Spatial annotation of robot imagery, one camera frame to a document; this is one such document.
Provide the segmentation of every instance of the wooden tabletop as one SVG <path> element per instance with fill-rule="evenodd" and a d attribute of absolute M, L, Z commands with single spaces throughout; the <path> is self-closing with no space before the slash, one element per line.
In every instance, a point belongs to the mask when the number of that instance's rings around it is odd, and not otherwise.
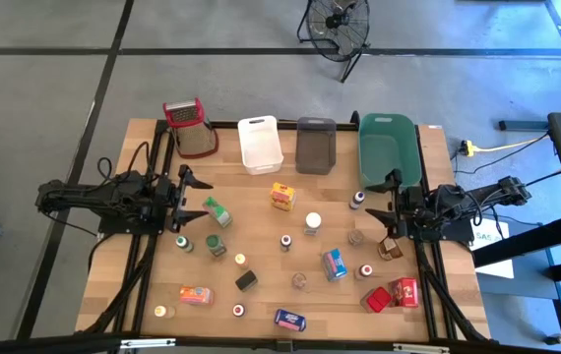
<path fill-rule="evenodd" d="M 117 173 L 129 164 L 134 149 L 142 142 L 152 142 L 156 120 L 130 120 Z M 421 148 L 427 162 L 425 168 L 430 188 L 441 183 L 453 183 L 445 136 L 439 127 L 419 127 Z M 184 253 L 175 245 L 176 235 L 162 234 L 157 241 L 156 257 L 148 292 L 141 333 L 146 335 L 187 335 L 211 337 L 301 338 L 331 340 L 408 340 L 426 341 L 427 328 L 422 301 L 417 309 L 386 308 L 380 314 L 367 314 L 359 305 L 364 294 L 377 286 L 402 276 L 418 277 L 413 244 L 399 240 L 404 257 L 386 262 L 377 253 L 377 242 L 385 236 L 381 223 L 363 211 L 366 207 L 385 209 L 388 195 L 368 193 L 360 210 L 351 210 L 348 202 L 360 189 L 357 166 L 356 132 L 337 132 L 337 164 L 329 175 L 302 175 L 295 171 L 295 131 L 279 131 L 284 161 L 279 172 L 259 176 L 247 174 L 241 163 L 236 129 L 218 129 L 219 151 L 200 159 L 181 159 L 177 153 L 171 164 L 171 176 L 177 176 L 181 163 L 191 166 L 195 176 L 212 184 L 212 190 L 186 190 L 186 208 L 201 209 L 203 200 L 213 196 L 233 217 L 222 229 L 205 216 L 182 228 L 195 246 Z M 162 166 L 161 157 L 156 166 Z M 146 162 L 138 158 L 135 168 L 144 171 Z M 297 202 L 293 211 L 283 211 L 270 205 L 269 193 L 274 182 L 296 189 Z M 320 213 L 323 222 L 317 236 L 303 234 L 308 212 Z M 359 247 L 346 241 L 348 231 L 360 229 L 366 240 Z M 210 234 L 221 236 L 227 253 L 220 258 L 211 255 L 205 245 Z M 292 236 L 288 253 L 280 249 L 281 235 Z M 93 268 L 84 294 L 76 328 L 91 325 L 106 308 L 121 285 L 131 236 L 115 235 L 95 252 Z M 327 281 L 320 263 L 322 252 L 340 249 L 344 263 L 353 272 L 369 264 L 373 276 L 357 281 L 350 273 L 337 282 Z M 442 254 L 449 290 L 467 318 L 485 335 L 489 335 L 481 295 L 470 253 L 462 246 L 442 243 Z M 242 253 L 258 284 L 241 292 L 234 281 L 244 270 L 234 263 Z M 291 286 L 291 278 L 302 272 L 307 285 L 302 290 Z M 211 306 L 180 304 L 182 285 L 205 286 L 215 292 Z M 434 298 L 439 332 L 444 333 L 440 302 Z M 128 303 L 124 329 L 131 328 L 136 302 L 133 294 Z M 243 318 L 232 314 L 235 304 L 246 308 Z M 172 306 L 175 316 L 160 319 L 154 307 Z M 294 332 L 278 327 L 273 317 L 277 309 L 303 315 L 307 328 Z"/>

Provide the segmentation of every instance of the green tray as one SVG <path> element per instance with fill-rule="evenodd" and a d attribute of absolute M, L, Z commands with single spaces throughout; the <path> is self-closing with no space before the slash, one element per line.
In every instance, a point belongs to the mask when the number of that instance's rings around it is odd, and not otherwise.
<path fill-rule="evenodd" d="M 420 181 L 420 156 L 414 124 L 401 114 L 371 113 L 359 122 L 359 179 L 366 188 L 385 182 L 399 168 L 402 187 Z"/>

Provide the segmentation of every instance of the black fan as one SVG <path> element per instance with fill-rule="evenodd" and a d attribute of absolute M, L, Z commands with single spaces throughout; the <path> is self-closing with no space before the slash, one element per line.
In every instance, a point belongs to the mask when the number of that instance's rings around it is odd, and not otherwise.
<path fill-rule="evenodd" d="M 342 83 L 361 57 L 370 24 L 368 0 L 308 0 L 296 35 L 300 42 L 310 41 L 318 53 L 335 62 L 347 62 Z M 309 39 L 300 37 L 300 29 L 307 21 Z"/>

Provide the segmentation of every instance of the concrete floor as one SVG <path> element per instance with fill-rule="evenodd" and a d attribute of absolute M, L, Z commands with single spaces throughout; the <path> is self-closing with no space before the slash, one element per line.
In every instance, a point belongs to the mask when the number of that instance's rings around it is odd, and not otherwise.
<path fill-rule="evenodd" d="M 137 1 L 124 47 L 298 47 L 295 29 L 305 1 Z M 0 1 L 0 46 L 109 47 L 122 0 Z M 437 0 L 372 1 L 375 48 L 561 48 L 542 3 Z M 37 185 L 64 179 L 91 107 L 104 57 L 0 56 L 0 339 L 12 335 L 48 219 L 33 206 Z M 342 65 L 320 56 L 124 56 L 117 59 L 82 182 L 100 181 L 99 157 L 116 161 L 130 118 L 160 118 L 165 101 L 200 96 L 212 120 L 272 114 L 322 116 L 339 122 L 352 110 L 393 112 L 442 125 L 452 148 L 470 139 L 493 147 L 536 137 L 500 133 L 501 119 L 544 119 L 561 110 L 561 58 L 365 57 L 346 84 Z M 472 170 L 501 153 L 459 159 Z M 474 176 L 465 188 L 505 175 L 529 181 L 558 168 L 544 141 Z M 532 186 L 522 207 L 498 210 L 528 221 L 561 217 L 561 177 Z M 89 212 L 70 221 L 95 229 Z M 68 229 L 34 335 L 72 332 L 86 281 L 91 236 Z M 517 320 L 484 295 L 493 336 L 534 346 L 528 333 L 552 334 L 548 304 L 510 299 Z M 523 322 L 533 324 L 524 333 Z M 201 349 L 185 349 L 204 353 Z M 227 350 L 226 352 L 245 352 Z"/>

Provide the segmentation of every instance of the blue can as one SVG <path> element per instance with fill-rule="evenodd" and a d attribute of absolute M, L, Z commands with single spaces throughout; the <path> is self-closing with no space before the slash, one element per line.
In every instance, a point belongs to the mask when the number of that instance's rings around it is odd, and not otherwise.
<path fill-rule="evenodd" d="M 342 254 L 338 249 L 333 249 L 322 255 L 322 267 L 329 281 L 342 279 L 348 273 L 346 266 L 343 264 Z"/>
<path fill-rule="evenodd" d="M 274 317 L 274 323 L 297 331 L 303 331 L 307 327 L 307 320 L 303 316 L 293 314 L 283 309 L 277 310 L 277 315 Z"/>

